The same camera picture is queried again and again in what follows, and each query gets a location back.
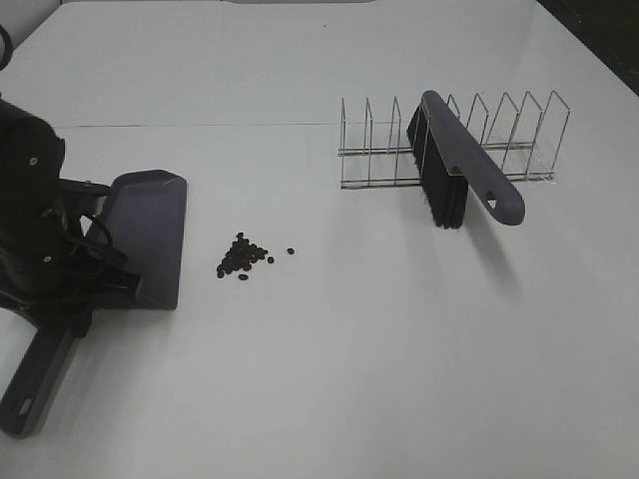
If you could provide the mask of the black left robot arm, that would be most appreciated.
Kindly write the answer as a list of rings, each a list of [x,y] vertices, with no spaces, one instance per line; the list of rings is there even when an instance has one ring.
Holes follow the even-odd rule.
[[[99,216],[110,187],[61,178],[65,153],[47,122],[2,102],[1,305],[83,337],[98,302],[141,278]]]

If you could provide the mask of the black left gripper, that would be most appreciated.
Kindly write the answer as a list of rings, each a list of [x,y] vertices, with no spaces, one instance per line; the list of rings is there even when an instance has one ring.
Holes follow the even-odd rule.
[[[128,257],[114,239],[68,238],[71,249],[60,258],[41,256],[26,269],[1,266],[1,307],[40,329],[68,329],[84,337],[96,309],[129,308],[137,300],[142,277],[126,270]]]

